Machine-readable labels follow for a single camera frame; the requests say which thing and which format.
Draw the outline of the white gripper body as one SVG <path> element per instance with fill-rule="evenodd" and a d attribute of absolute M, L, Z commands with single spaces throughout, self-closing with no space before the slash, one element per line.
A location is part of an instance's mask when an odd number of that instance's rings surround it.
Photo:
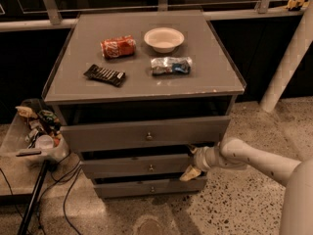
<path fill-rule="evenodd" d="M 194 165 L 201 171 L 212 168 L 213 149 L 210 147 L 196 147 L 194 149 Z"/>

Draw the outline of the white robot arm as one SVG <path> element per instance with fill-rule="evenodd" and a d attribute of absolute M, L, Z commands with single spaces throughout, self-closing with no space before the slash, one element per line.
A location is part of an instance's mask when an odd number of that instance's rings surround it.
<path fill-rule="evenodd" d="M 248 165 L 283 185 L 285 190 L 280 235 L 313 235 L 313 159 L 282 157 L 228 137 L 214 147 L 188 146 L 194 161 L 181 175 L 190 181 L 213 167 L 245 169 Z"/>

